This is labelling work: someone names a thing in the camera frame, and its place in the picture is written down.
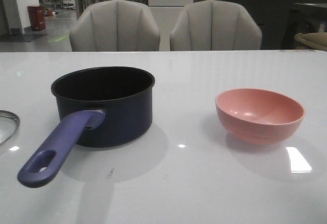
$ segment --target chair backrest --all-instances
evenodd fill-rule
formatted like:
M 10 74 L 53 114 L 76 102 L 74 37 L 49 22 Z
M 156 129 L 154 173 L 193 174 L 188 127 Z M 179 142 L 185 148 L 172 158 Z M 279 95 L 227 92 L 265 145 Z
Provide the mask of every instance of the chair backrest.
M 88 6 L 69 39 L 73 51 L 158 51 L 160 33 L 147 5 L 112 0 Z
M 172 51 L 258 50 L 262 33 L 236 3 L 207 0 L 184 6 L 170 35 Z

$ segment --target floor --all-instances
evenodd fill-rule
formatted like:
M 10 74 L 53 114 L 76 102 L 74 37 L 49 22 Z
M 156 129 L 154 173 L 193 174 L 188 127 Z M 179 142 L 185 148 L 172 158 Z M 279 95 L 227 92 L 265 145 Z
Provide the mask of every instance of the floor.
M 181 7 L 150 7 L 161 34 L 160 51 L 169 51 L 169 35 Z M 41 31 L 28 30 L 25 34 L 42 34 L 31 42 L 0 41 L 0 52 L 71 52 L 70 28 L 76 23 L 75 10 L 61 10 L 58 15 L 45 17 L 46 28 Z

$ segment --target handle hole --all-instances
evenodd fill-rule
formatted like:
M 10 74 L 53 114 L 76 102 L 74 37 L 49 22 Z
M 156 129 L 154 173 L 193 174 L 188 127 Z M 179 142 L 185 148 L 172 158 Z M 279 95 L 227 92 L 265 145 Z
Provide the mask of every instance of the handle hole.
M 55 157 L 56 152 L 53 150 L 49 151 L 42 151 L 37 155 L 36 160 L 31 165 L 30 172 L 32 173 L 38 173 L 45 171 L 46 168 L 51 163 L 52 159 Z

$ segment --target saucepan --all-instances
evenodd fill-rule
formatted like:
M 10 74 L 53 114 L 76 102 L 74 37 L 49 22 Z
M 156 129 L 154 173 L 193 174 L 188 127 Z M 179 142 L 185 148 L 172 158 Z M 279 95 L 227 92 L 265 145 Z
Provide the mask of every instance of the saucepan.
M 111 147 L 142 136 L 152 124 L 147 71 L 106 66 L 75 71 L 53 82 L 60 123 L 24 164 L 17 179 L 37 188 L 55 178 L 75 144 Z

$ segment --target bowl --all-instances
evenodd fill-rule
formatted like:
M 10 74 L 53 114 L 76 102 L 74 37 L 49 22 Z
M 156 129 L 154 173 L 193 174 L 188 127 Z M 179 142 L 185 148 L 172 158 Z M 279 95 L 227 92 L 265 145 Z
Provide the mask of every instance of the bowl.
M 294 99 L 255 88 L 220 93 L 216 109 L 220 122 L 231 135 L 260 145 L 286 140 L 305 116 L 305 109 Z

